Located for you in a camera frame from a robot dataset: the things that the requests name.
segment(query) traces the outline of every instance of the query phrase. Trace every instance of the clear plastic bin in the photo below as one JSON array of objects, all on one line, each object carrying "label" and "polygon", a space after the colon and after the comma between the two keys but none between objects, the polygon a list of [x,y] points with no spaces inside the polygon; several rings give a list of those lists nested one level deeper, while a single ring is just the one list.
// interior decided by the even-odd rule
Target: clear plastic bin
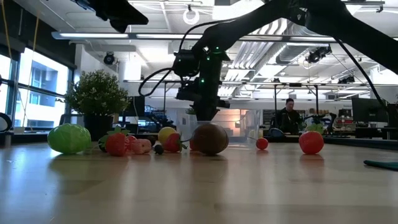
[{"label": "clear plastic bin", "polygon": [[259,137],[261,110],[220,110],[212,121],[197,121],[195,115],[177,112],[177,131],[182,139],[190,139],[194,130],[203,123],[214,123],[224,128],[229,145],[256,143]]}]

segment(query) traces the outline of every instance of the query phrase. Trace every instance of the small red tomato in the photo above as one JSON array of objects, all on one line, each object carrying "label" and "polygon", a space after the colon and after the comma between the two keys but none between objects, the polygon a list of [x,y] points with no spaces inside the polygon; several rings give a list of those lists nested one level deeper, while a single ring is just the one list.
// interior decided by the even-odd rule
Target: small red tomato
[{"label": "small red tomato", "polygon": [[180,152],[182,149],[182,144],[180,140],[179,133],[171,134],[163,145],[163,149],[169,152]]},{"label": "small red tomato", "polygon": [[129,149],[129,139],[122,133],[108,137],[105,149],[111,156],[124,156]]},{"label": "small red tomato", "polygon": [[268,140],[265,138],[257,139],[256,146],[260,150],[265,150],[268,147]]}]

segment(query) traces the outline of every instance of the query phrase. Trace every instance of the person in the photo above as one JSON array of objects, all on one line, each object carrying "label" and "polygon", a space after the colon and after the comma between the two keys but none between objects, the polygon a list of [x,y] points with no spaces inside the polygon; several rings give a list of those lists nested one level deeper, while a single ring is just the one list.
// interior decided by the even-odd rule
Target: person
[{"label": "person", "polygon": [[299,123],[302,119],[297,111],[294,110],[294,100],[286,100],[286,107],[278,111],[275,117],[277,127],[284,133],[298,134]]}]

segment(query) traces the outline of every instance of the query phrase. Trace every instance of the window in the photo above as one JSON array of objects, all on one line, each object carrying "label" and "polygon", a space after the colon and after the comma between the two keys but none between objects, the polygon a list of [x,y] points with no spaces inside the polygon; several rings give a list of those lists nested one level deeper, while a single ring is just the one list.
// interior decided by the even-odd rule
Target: window
[{"label": "window", "polygon": [[17,98],[15,127],[21,127],[24,124],[28,128],[54,128],[59,125],[61,115],[65,113],[65,103],[56,101],[56,96],[36,91],[20,88],[19,93],[21,95]]},{"label": "window", "polygon": [[25,49],[25,52],[21,54],[18,82],[54,93],[65,94],[68,73],[68,67],[37,52],[33,53],[31,49]]},{"label": "window", "polygon": [[[0,75],[1,78],[8,80],[10,77],[11,60],[8,57],[0,55]],[[8,97],[8,86],[3,83],[0,86],[0,112],[6,113]]]},{"label": "window", "polygon": [[7,96],[8,86],[6,84],[2,84],[0,86],[0,112],[2,113],[6,113]]}]

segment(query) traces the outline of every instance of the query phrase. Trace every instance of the computer monitor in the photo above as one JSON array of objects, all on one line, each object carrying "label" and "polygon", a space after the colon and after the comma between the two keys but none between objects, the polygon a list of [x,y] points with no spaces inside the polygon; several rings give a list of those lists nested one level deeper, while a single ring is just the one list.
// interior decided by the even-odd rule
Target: computer monitor
[{"label": "computer monitor", "polygon": [[347,110],[347,109],[341,109],[338,110],[338,117],[351,117],[351,110]]},{"label": "computer monitor", "polygon": [[375,99],[352,98],[354,121],[388,122],[387,112]]},{"label": "computer monitor", "polygon": [[121,116],[145,116],[145,97],[143,96],[129,96],[129,106],[120,113]]}]

